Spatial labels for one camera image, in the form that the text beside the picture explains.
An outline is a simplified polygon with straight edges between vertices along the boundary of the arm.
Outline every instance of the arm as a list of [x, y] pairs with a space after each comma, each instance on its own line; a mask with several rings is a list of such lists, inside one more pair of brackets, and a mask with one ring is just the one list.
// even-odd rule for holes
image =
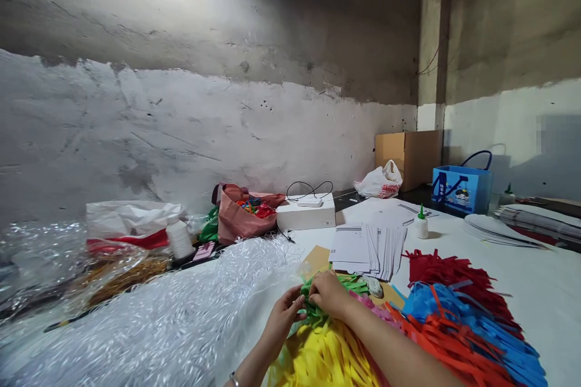
[[[274, 304], [258, 343], [234, 373], [240, 387], [258, 387], [262, 384], [269, 366], [278, 358], [292, 324], [305, 320], [306, 314], [297, 314], [304, 308], [301, 287], [298, 285], [289, 289]], [[234, 384], [228, 381], [224, 387], [234, 387]]]
[[333, 271], [315, 275], [309, 300], [351, 328], [392, 387], [463, 386], [434, 357], [349, 296]]

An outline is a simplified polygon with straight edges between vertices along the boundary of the bag handle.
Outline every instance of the bag handle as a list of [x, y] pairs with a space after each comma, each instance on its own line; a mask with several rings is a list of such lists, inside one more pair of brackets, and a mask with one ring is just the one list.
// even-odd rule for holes
[[224, 186], [225, 186], [224, 183], [218, 183], [214, 187], [214, 191], [212, 192], [212, 204], [213, 205], [217, 206], [218, 203], [220, 202], [220, 199], [218, 198], [218, 191], [223, 190]]
[[492, 153], [491, 153], [490, 151], [488, 151], [488, 150], [482, 150], [482, 151], [479, 151], [479, 152], [475, 152], [473, 155], [471, 155], [471, 156], [470, 156], [470, 157], [468, 157], [466, 160], [464, 160], [464, 163], [462, 163], [460, 166], [464, 166], [465, 164], [467, 164], [467, 163], [468, 163], [468, 161], [469, 161], [471, 158], [473, 158], [474, 156], [477, 156], [477, 155], [479, 155], [479, 154], [482, 154], [482, 153], [488, 153], [488, 154], [490, 154], [490, 155], [488, 156], [488, 163], [487, 163], [487, 165], [486, 165], [486, 168], [484, 168], [484, 171], [487, 171], [487, 170], [488, 170], [488, 168], [490, 168], [490, 163], [492, 163]]

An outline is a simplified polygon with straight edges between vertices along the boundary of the hand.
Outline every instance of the hand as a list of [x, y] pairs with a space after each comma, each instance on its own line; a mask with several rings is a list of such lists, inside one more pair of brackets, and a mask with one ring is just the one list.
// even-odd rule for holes
[[345, 309], [355, 301], [349, 296], [335, 272], [317, 272], [310, 287], [309, 302], [317, 304], [329, 316], [342, 319]]
[[259, 341], [269, 350], [271, 363], [278, 358], [292, 324], [307, 318], [306, 313], [298, 314], [298, 311], [304, 308], [304, 296], [301, 295], [302, 286], [300, 284], [288, 289], [272, 307], [271, 315], [268, 317]]

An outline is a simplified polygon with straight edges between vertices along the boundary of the green bottle cap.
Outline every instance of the green bottle cap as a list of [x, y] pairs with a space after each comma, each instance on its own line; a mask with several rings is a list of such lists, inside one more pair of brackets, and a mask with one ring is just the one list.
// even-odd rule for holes
[[424, 205], [423, 205], [423, 203], [422, 203], [422, 206], [419, 209], [418, 218], [425, 219], [425, 216], [424, 216]]

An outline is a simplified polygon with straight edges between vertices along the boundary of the dark table surface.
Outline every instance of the dark table surface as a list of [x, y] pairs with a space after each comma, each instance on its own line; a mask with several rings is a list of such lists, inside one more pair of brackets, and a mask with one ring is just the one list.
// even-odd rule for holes
[[[341, 210], [354, 206], [355, 204], [361, 203], [367, 199], [359, 195], [355, 189], [334, 192], [333, 198], [335, 200], [336, 212], [340, 212]], [[438, 212], [442, 213], [447, 213], [458, 218], [464, 218], [467, 215], [467, 213], [460, 212], [449, 207], [444, 207], [443, 204], [437, 204], [436, 202], [433, 202], [432, 187], [428, 186], [427, 184], [419, 186], [416, 189], [408, 190], [407, 192], [400, 192], [396, 198], [412, 204], [423, 204], [424, 207], [429, 207], [430, 209], [437, 210]]]

